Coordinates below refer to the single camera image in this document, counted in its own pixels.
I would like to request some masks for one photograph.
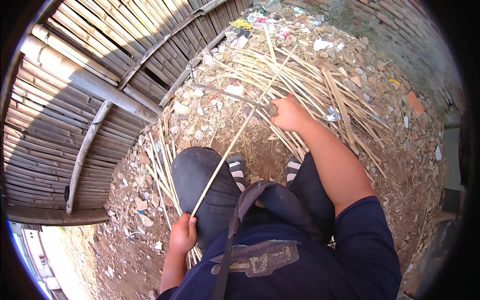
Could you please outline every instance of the foot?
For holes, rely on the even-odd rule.
[[[230,173],[232,173],[233,179],[237,183],[240,191],[245,190],[245,176],[243,173],[243,160],[240,156],[234,156],[227,161],[230,167]]]
[[[300,162],[298,159],[291,157],[287,160],[287,187],[289,187],[293,180],[295,179],[295,176],[297,175],[298,171],[300,169]]]

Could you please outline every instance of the printed graphic on shirt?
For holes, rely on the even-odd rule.
[[[247,277],[267,276],[278,268],[294,263],[299,259],[296,240],[266,240],[247,246],[234,245],[229,272],[245,272]],[[210,261],[221,263],[223,254]],[[218,275],[220,265],[212,267],[212,274]]]

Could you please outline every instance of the plastic bag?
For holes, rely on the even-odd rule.
[[[280,12],[282,10],[280,0],[254,0],[253,6],[256,5],[261,5],[267,12]]]

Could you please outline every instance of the hand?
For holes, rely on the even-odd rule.
[[[197,243],[197,218],[190,214],[181,215],[180,219],[172,224],[170,247],[168,252],[187,254]]]
[[[309,122],[314,121],[307,110],[293,98],[274,99],[271,103],[278,107],[278,113],[270,121],[282,130],[299,133]]]

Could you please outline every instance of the bamboo wall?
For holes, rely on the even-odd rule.
[[[94,75],[93,81],[117,87],[122,76],[201,0],[65,0],[34,27],[22,52],[5,118],[3,153],[9,209],[26,218],[33,210],[64,210],[76,155],[93,118],[109,96],[78,84],[64,62]],[[158,115],[158,104],[189,60],[246,11],[247,0],[229,0],[200,16],[160,47],[130,79],[123,91],[143,110]],[[47,66],[48,51],[58,67]],[[102,122],[88,154],[74,199],[74,210],[103,209],[113,168],[152,119],[114,106]],[[88,214],[82,214],[85,223]],[[61,220],[35,223],[59,224]]]

